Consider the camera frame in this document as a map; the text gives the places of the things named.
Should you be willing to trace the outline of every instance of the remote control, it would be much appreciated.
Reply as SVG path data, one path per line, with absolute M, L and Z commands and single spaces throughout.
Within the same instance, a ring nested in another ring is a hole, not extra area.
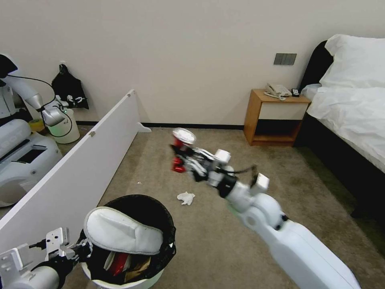
M 298 92 L 298 89 L 293 88 L 293 89 L 292 89 L 292 95 L 293 95 L 294 97 L 299 97 L 299 96 L 300 96 L 300 93 Z

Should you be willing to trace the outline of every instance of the black cable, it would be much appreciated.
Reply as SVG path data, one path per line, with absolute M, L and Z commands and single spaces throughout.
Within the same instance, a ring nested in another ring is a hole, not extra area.
M 23 79 L 30 79 L 30 80 L 40 81 L 40 82 L 45 83 L 46 85 L 48 85 L 50 88 L 52 88 L 52 90 L 53 90 L 53 99 L 52 99 L 50 102 L 47 102 L 46 104 L 44 104 L 43 106 L 45 106 L 45 105 L 47 105 L 47 104 L 50 104 L 51 102 L 53 102 L 53 101 L 56 100 L 55 91 L 54 91 L 52 85 L 50 85 L 48 82 L 46 82 L 46 81 L 44 81 L 44 80 L 37 79 L 37 78 L 32 78 L 32 77 L 10 75 L 10 74 L 7 74 L 7 76 L 15 77 L 15 78 L 23 78 Z
M 45 107 L 47 104 L 50 104 L 51 102 L 54 102 L 54 101 L 56 100 L 55 90 L 53 89 L 52 85 L 50 85 L 48 82 L 46 82 L 46 81 L 44 81 L 44 80 L 37 79 L 37 78 L 32 78 L 32 77 L 25 77 L 25 76 L 15 76 L 15 75 L 10 75 L 10 74 L 8 74 L 7 76 L 40 81 L 40 82 L 45 83 L 46 85 L 48 85 L 50 88 L 52 88 L 52 90 L 53 90 L 53 99 L 52 99 L 50 102 L 47 102 L 46 104 L 44 104 L 42 107 Z M 71 130 L 72 130 L 72 120 L 71 120 L 71 118 L 68 116 L 68 114 L 66 114 L 65 112 L 63 112 L 58 106 L 53 106 L 53 107 L 58 108 L 63 114 L 66 115 L 66 117 L 67 117 L 67 118 L 69 119 L 69 121 L 71 122 L 71 128 L 69 129 L 69 131 L 68 131 L 66 134 L 63 134 L 63 135 L 61 135 L 61 136 L 55 136 L 55 135 L 53 135 L 53 134 L 50 132 L 49 128 L 47 127 L 47 124 L 46 124 L 45 121 L 44 121 L 43 112 L 41 111 L 40 114 L 41 114 L 41 118 L 43 119 L 44 127 L 47 128 L 48 133 L 49 133 L 51 136 L 54 136 L 54 137 L 63 137 L 63 136 L 66 136 L 66 135 L 69 134 L 69 133 L 71 132 Z
M 240 170 L 240 171 L 226 171 L 225 169 L 218 169 L 217 172 L 240 174 L 240 173 L 246 173 L 246 172 L 251 171 L 251 170 L 255 171 L 256 169 L 257 169 L 257 165 L 252 165 L 251 167 L 248 167 L 248 168 Z
M 36 244 L 29 245 L 29 248 L 40 248 L 41 250 L 44 250 L 47 247 L 47 243 L 45 242 L 45 239 L 42 239 L 40 242 L 37 242 Z

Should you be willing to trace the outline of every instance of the white wall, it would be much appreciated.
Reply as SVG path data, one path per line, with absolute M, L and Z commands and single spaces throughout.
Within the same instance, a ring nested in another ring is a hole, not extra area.
M 385 37 L 381 0 L 1 1 L 0 51 L 51 81 L 65 60 L 99 120 L 131 88 L 143 122 L 243 124 L 249 92 L 294 87 L 336 33 Z M 275 53 L 298 53 L 273 66 Z M 48 101 L 51 91 L 33 84 Z

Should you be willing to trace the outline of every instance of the white robot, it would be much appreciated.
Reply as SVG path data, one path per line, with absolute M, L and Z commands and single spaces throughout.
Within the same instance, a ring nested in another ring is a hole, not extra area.
M 195 136 L 178 128 L 174 136 L 184 145 L 175 146 L 180 158 L 195 181 L 206 181 L 228 201 L 230 210 L 242 223 L 255 231 L 269 246 L 277 263 L 302 289 L 359 289 L 350 269 L 304 226 L 291 221 L 278 202 L 267 195 L 269 179 L 257 174 L 251 185 L 240 183 L 237 173 L 227 166 L 230 154 L 192 148 Z M 49 238 L 55 236 L 55 243 Z M 87 239 L 68 246 L 66 229 L 49 232 L 46 239 L 32 246 L 21 245 L 0 254 L 0 277 L 4 289 L 57 289 L 64 284 L 72 268 L 92 254 Z M 46 261 L 32 271 L 28 251 L 33 247 L 47 248 Z
M 62 158 L 53 139 L 31 133 L 28 123 L 13 119 L 13 91 L 40 112 L 48 126 L 65 118 L 58 107 L 45 108 L 14 61 L 0 54 L 0 207 L 19 201 Z

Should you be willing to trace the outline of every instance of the nightstand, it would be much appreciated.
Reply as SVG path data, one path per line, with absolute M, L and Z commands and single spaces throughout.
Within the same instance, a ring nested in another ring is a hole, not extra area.
M 293 146 L 311 101 L 303 95 L 281 101 L 264 91 L 253 89 L 250 94 L 243 128 L 249 145 Z

